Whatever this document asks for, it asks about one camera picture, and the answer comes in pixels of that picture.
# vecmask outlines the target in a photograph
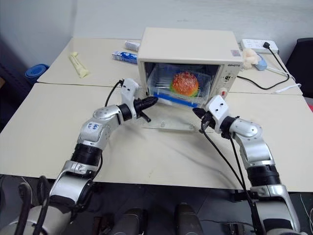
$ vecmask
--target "floor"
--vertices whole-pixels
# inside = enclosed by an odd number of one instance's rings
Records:
[[[33,190],[37,179],[26,178]],[[18,185],[23,182],[19,176],[2,176],[0,179],[0,229],[19,215],[21,200]],[[148,210],[149,235],[174,235],[174,210],[178,203],[189,203],[197,212],[200,220],[240,221],[252,223],[247,202],[230,201],[231,190],[213,188],[187,188],[152,185],[109,184],[101,183],[98,192],[92,196],[87,210],[80,213],[76,220],[68,225],[64,234],[91,234],[93,218],[113,213],[115,220],[130,208],[141,207]],[[313,207],[313,193],[302,193],[307,209]],[[302,231],[310,234],[308,218],[300,201],[300,194],[291,194],[292,202],[298,214]],[[34,192],[33,202],[37,203]],[[225,225],[202,221],[205,234],[227,234]],[[252,234],[245,226],[246,234]]]

